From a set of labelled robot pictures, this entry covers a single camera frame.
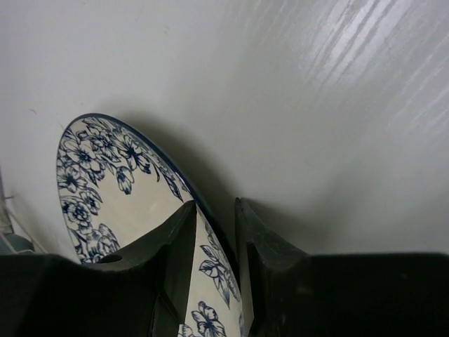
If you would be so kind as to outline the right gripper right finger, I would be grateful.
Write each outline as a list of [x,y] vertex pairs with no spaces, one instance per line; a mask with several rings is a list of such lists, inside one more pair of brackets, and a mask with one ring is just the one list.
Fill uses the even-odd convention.
[[236,199],[248,336],[447,336],[444,253],[312,255]]

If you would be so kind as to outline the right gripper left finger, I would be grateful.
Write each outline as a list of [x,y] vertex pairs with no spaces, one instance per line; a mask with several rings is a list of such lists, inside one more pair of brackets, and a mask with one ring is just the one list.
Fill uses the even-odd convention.
[[187,311],[195,241],[189,201],[97,263],[2,256],[1,335],[175,336]]

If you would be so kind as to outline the square teal plate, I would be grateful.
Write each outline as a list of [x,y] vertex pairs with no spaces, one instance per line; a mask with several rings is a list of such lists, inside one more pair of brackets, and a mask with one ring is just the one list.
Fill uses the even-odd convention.
[[1,233],[0,254],[2,256],[28,253],[35,253],[31,241],[14,233]]

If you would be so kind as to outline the blue floral white plate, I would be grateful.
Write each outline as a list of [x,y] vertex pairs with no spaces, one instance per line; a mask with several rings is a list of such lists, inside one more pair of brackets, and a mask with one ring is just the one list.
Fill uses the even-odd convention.
[[82,115],[61,136],[56,173],[65,224],[84,265],[116,253],[194,201],[190,293],[178,335],[245,336],[229,242],[199,192],[151,140],[114,117]]

